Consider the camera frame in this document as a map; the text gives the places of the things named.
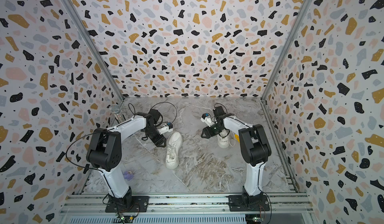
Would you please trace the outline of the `white sneaker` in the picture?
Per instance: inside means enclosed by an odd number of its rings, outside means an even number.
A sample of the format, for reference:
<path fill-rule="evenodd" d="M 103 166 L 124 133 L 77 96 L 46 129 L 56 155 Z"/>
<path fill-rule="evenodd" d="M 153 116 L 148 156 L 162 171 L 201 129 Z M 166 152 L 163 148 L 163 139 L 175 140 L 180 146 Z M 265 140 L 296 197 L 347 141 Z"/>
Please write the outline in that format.
<path fill-rule="evenodd" d="M 230 140 L 230 133 L 231 132 L 226 132 L 226 134 L 218 134 L 218 145 L 222 149 L 226 149 L 228 147 L 233 147 L 235 144 L 231 144 Z"/>
<path fill-rule="evenodd" d="M 179 165 L 179 150 L 183 144 L 183 137 L 180 132 L 173 132 L 167 140 L 167 153 L 165 165 L 168 169 L 174 170 Z"/>

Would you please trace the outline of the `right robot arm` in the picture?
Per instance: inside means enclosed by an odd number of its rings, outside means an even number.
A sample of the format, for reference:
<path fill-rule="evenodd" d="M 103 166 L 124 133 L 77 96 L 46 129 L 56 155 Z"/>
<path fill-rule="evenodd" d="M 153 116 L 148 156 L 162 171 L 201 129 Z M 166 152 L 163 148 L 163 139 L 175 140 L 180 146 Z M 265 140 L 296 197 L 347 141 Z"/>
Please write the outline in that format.
<path fill-rule="evenodd" d="M 201 137 L 225 138 L 222 134 L 224 130 L 231 131 L 238 137 L 242 157 L 247 163 L 247 176 L 242 193 L 243 204 L 248 208 L 261 204 L 267 196 L 261 186 L 264 166 L 272 153 L 264 127 L 260 124 L 247 124 L 234 114 L 226 113 L 222 106 L 215 107 L 213 112 L 213 119 L 208 113 L 202 114 L 201 121 L 207 126 L 202 130 Z"/>

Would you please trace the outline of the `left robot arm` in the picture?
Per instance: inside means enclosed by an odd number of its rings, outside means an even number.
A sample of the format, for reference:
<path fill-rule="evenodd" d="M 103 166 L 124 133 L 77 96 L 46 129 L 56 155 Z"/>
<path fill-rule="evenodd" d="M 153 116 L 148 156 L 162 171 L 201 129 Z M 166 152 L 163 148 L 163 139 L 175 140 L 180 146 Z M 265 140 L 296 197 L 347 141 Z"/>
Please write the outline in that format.
<path fill-rule="evenodd" d="M 87 161 L 94 169 L 101 172 L 109 188 L 109 195 L 122 199 L 128 195 L 130 187 L 121 170 L 122 142 L 136 132 L 144 132 L 155 146 L 166 147 L 164 133 L 173 131 L 171 122 L 160 127 L 158 120 L 162 114 L 151 109 L 148 113 L 139 112 L 132 118 L 108 129 L 97 128 L 91 137 L 86 155 Z"/>

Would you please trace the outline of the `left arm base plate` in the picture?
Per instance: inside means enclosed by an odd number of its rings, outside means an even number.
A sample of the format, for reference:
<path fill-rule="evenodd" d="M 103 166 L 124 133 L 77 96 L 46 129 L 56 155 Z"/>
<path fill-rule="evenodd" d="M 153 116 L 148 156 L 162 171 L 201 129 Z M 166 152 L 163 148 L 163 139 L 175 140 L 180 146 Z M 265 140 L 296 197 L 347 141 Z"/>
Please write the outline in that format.
<path fill-rule="evenodd" d="M 149 196 L 129 196 L 127 198 L 116 199 L 109 196 L 108 204 L 105 208 L 106 213 L 145 213 L 148 208 Z"/>

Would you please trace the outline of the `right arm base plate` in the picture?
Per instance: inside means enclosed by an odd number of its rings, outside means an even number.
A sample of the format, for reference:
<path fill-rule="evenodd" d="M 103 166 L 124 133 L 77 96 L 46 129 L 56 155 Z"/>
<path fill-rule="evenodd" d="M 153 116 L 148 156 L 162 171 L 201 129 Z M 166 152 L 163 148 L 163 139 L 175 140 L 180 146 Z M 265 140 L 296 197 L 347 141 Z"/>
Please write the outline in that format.
<path fill-rule="evenodd" d="M 231 212 L 270 211 L 271 209 L 267 195 L 262 193 L 256 196 L 249 196 L 247 193 L 230 195 L 228 201 Z"/>

